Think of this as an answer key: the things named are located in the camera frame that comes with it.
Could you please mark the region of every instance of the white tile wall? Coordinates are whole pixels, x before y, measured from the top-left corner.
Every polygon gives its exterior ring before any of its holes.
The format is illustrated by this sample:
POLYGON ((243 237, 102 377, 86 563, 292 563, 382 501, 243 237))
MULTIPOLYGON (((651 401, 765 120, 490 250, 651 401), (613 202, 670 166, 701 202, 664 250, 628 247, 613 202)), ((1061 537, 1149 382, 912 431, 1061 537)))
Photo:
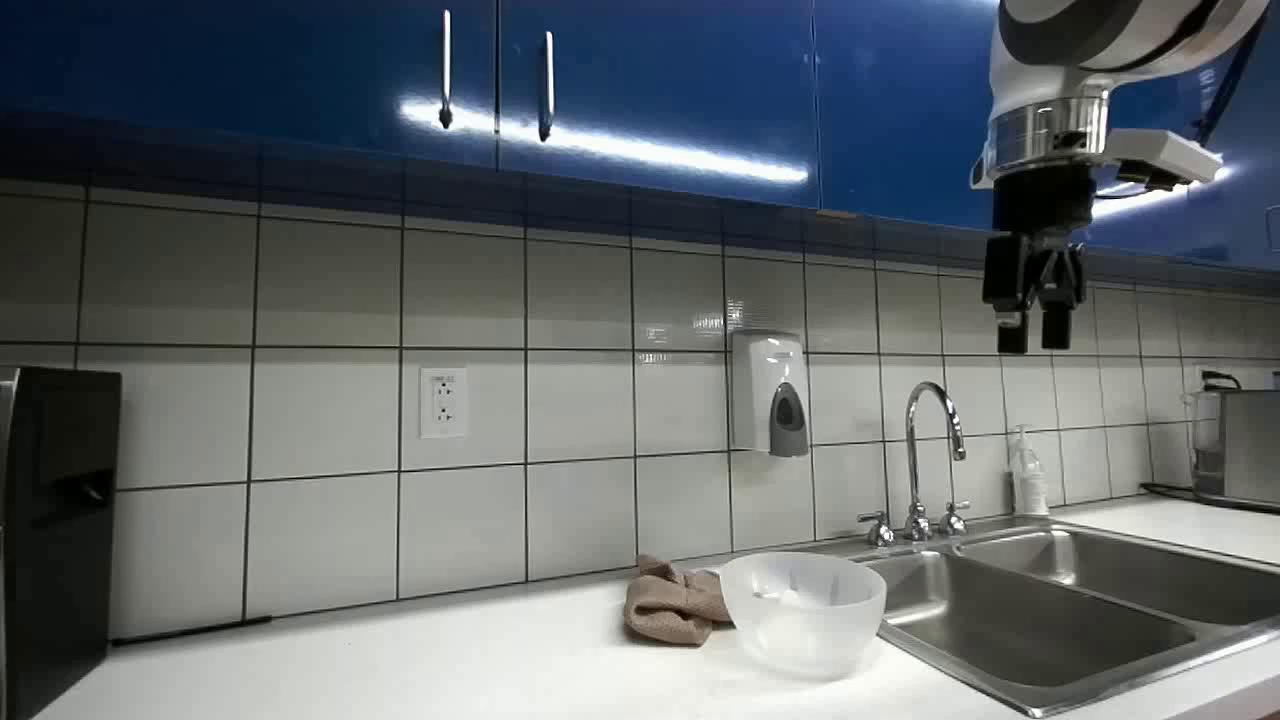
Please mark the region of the white tile wall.
POLYGON ((875 352, 875 271, 808 264, 808 352, 875 352))
POLYGON ((395 469, 395 352, 260 352, 252 476, 395 469))
POLYGON ((1108 428, 1113 495, 1140 495, 1150 480, 1149 428, 1108 428))
POLYGON ((630 357, 537 352, 529 357, 529 455, 630 455, 630 357))
POLYGON ((83 202, 0 194, 0 340, 77 340, 83 202))
POLYGON ((882 442, 816 447, 816 537, 858 537, 882 511, 882 442))
POLYGON ((400 596, 517 580, 522 580, 522 469, 403 476, 400 596))
POLYGON ((1149 390, 1140 359, 1101 359, 1105 378, 1105 418, 1108 423, 1143 423, 1149 390))
POLYGON ((812 357, 808 359, 812 442, 880 438, 880 359, 812 357))
POLYGON ((118 490, 113 557, 113 634, 238 621, 243 484, 118 490))
POLYGON ((638 455, 726 447, 724 357, 636 357, 636 447, 638 455))
POLYGON ((808 455, 730 453, 730 547, 812 540, 808 455))
POLYGON ((1002 357, 1002 416, 1008 428, 1057 428, 1057 382, 1048 357, 1002 357))
POLYGON ((630 460, 529 469, 529 575, 636 563, 630 460))
POLYGON ((948 357, 948 390, 969 436, 1002 431, 998 357, 948 357))
POLYGON ((1061 428, 1097 428, 1105 423, 1105 389, 1092 357, 1057 357, 1050 359, 1057 418, 1061 428))
POLYGON ((122 377, 118 488, 246 480, 246 348, 86 348, 122 377))
POLYGON ((1108 431, 1062 431, 1062 480, 1068 505, 1113 495, 1108 431))
POLYGON ((718 257, 636 250, 636 348, 724 348, 718 257))
POLYGON ((932 517, 951 476, 1002 511, 1015 423, 1050 505, 1127 495, 1188 480, 1198 367, 1280 352, 1275 298, 1105 283, 1071 357, 998 359, 969 271, 518 224, 0 183, 0 227, 0 365, 126 377, 114 634, 858 530, 918 378, 970 453, 923 401, 932 517), (724 447, 726 329, 808 340, 819 447, 724 447), (467 378, 452 436, 425 367, 467 378))
POLYGON ((395 596, 395 476, 255 484, 246 614, 395 596))
POLYGON ((880 271, 880 348, 938 352, 937 271, 880 271))
POLYGON ((995 352, 995 319, 978 277, 938 278, 944 352, 995 352))
POLYGON ((803 271, 791 260, 726 260, 726 332, 789 332, 803 340, 803 271))
POLYGON ((260 345, 400 345, 400 232, 264 221, 260 345))
POLYGON ((83 340, 246 345, 255 221, 96 202, 83 340))
POLYGON ((529 242, 529 348, 630 348, 628 247, 529 242))
POLYGON ((1137 294, 1133 287, 1097 287, 1092 292, 1092 329, 1101 357, 1137 357, 1137 294))
POLYGON ((403 232, 407 348, 522 348, 522 242, 403 232))
POLYGON ((638 551, 660 559, 726 551, 726 455, 651 455, 636 463, 638 551))

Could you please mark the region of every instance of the stainless steel sink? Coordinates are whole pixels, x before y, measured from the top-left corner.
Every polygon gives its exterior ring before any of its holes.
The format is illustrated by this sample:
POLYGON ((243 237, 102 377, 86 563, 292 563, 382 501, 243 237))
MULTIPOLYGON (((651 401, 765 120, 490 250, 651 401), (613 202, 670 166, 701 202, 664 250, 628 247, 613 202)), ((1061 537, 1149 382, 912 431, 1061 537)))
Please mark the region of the stainless steel sink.
POLYGON ((1257 622, 1280 614, 1275 571, 1113 537, 1043 528, 1030 537, 969 543, 962 557, 1198 622, 1257 622))
POLYGON ((1205 551, 1030 522, 863 557, 887 644, 1050 716, 1280 633, 1280 575, 1205 551))

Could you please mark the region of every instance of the plastic bowl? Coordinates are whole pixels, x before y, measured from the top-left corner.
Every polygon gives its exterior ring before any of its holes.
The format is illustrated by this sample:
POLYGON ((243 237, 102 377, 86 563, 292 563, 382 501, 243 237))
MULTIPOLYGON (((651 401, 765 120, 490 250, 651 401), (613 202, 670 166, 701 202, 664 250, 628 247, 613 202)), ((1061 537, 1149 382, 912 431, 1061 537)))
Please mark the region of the plastic bowl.
POLYGON ((882 614, 882 580, 839 557, 741 557, 718 589, 743 651, 789 674, 856 672, 882 614))

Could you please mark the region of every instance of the wall tile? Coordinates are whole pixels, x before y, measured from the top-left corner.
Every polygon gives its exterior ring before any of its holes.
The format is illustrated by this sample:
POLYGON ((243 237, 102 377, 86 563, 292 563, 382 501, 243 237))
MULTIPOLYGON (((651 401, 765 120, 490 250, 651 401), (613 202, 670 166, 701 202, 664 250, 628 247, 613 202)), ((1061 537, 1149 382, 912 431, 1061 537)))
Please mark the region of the wall tile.
POLYGON ((636 357, 636 442, 638 455, 726 447, 724 357, 636 357))
POLYGON ((260 345, 400 345, 400 232, 264 221, 260 345))
POLYGON ((978 277, 944 277, 944 352, 995 352, 995 313, 982 305, 978 277))
POLYGON ((956 501, 969 505, 961 517, 1002 517, 1013 511, 1008 495, 1008 438, 970 436, 962 438, 969 455, 951 460, 956 501))
POLYGON ((522 242, 403 232, 403 345, 522 348, 522 242))
POLYGON ((938 352, 938 309, 932 271, 880 271, 880 348, 938 352))
POLYGON ((1097 287, 1092 292, 1092 324, 1101 357, 1137 357, 1137 294, 1133 287, 1097 287))
POLYGON ((113 557, 114 639, 238 621, 243 484, 118 490, 113 557))
POLYGON ((1028 431, 1028 447, 1040 460, 1040 484, 1048 508, 1062 505, 1062 453, 1061 453, 1061 431, 1028 431))
POLYGON ((882 511, 882 442, 816 447, 816 537, 863 540, 871 522, 863 517, 882 511))
POLYGON ((630 460, 529 469, 529 575, 636 563, 630 460))
POLYGON ((1002 431, 1002 365, 998 357, 948 357, 948 390, 961 407, 961 428, 1002 431))
POLYGON ((1205 292, 1177 294, 1177 348, 1179 357, 1213 357, 1213 313, 1205 292))
POLYGON ((1143 359, 1143 390, 1150 423, 1193 418, 1179 359, 1143 359))
POLYGON ((655 559, 726 551, 726 455, 638 460, 638 551, 655 559))
POLYGON ((252 488, 246 610, 289 614, 395 596, 395 476, 252 488))
POLYGON ((875 352, 875 271, 808 264, 808 352, 875 352))
POLYGON ((1105 423, 1105 389, 1097 359, 1089 357, 1057 357, 1050 359, 1057 382, 1057 418, 1061 428, 1097 428, 1105 423))
POLYGON ((246 476, 246 348, 86 348, 81 367, 122 377, 118 488, 246 476))
POLYGON ((1177 294, 1137 292, 1137 324, 1143 357, 1177 357, 1177 294))
MULTIPOLYGON (((880 357, 880 390, 882 390, 882 438, 902 438, 907 401, 918 378, 944 378, 938 357, 880 357)), ((937 397, 918 397, 916 436, 948 436, 948 416, 937 397)))
POLYGON ((0 340, 77 340, 83 202, 0 194, 0 340))
POLYGON ((1068 505, 1113 495, 1108 431, 1062 431, 1062 490, 1068 505))
POLYGON ((1002 357, 1008 428, 1057 428, 1057 382, 1048 357, 1002 357))
POLYGON ((1140 359, 1101 359, 1105 378, 1105 423, 1143 423, 1149 418, 1149 390, 1143 390, 1143 365, 1140 359))
POLYGON ((1140 495, 1150 480, 1149 428, 1108 428, 1113 495, 1140 495))
POLYGON ((86 215, 83 340, 246 345, 252 215, 101 202, 86 215))
POLYGON ((726 332, 785 332, 803 340, 803 277, 791 260, 726 260, 726 332))
POLYGON ((522 580, 522 469, 403 476, 400 596, 517 580, 522 580))
POLYGON ((1150 480, 1193 484, 1193 423, 1150 423, 1150 480))
POLYGON ((636 250, 636 348, 724 348, 718 257, 636 250))
POLYGON ((808 359, 808 438, 852 442, 880 438, 880 359, 875 357, 812 357, 808 359))
POLYGON ((403 469, 522 463, 522 352, 407 352, 400 389, 403 469), (465 378, 457 431, 425 418, 428 371, 465 378))
POLYGON ((529 455, 630 455, 630 357, 529 357, 529 455))
POLYGON ((628 247, 529 242, 529 348, 630 348, 628 247))
POLYGON ((77 345, 0 345, 0 367, 70 367, 77 345))
POLYGON ((812 540, 808 455, 730 453, 730 547, 812 540))
POLYGON ((260 352, 252 476, 395 469, 395 352, 260 352))
MULTIPOLYGON (((916 453, 918 453, 918 505, 928 520, 938 520, 951 501, 951 442, 918 438, 916 453)), ((912 508, 907 442, 887 442, 882 469, 887 469, 890 528, 902 528, 912 508)))

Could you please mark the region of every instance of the faucet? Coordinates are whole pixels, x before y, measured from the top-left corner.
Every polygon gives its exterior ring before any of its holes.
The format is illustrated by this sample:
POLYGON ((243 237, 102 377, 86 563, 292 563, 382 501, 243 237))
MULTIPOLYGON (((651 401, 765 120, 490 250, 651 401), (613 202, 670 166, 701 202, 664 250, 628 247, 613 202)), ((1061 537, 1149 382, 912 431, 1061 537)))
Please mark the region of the faucet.
MULTIPOLYGON (((962 453, 962 436, 961 436, 961 412, 956 412, 948 389, 938 389, 937 378, 916 382, 912 397, 907 397, 912 508, 907 508, 907 528, 902 528, 902 537, 912 537, 912 540, 928 540, 932 537, 932 522, 928 522, 923 508, 918 508, 918 460, 916 460, 916 402, 918 402, 923 390, 932 390, 948 412, 951 460, 969 455, 962 453)), ((956 480, 951 480, 951 508, 948 508, 948 520, 944 520, 944 530, 962 530, 961 505, 956 505, 956 480)))

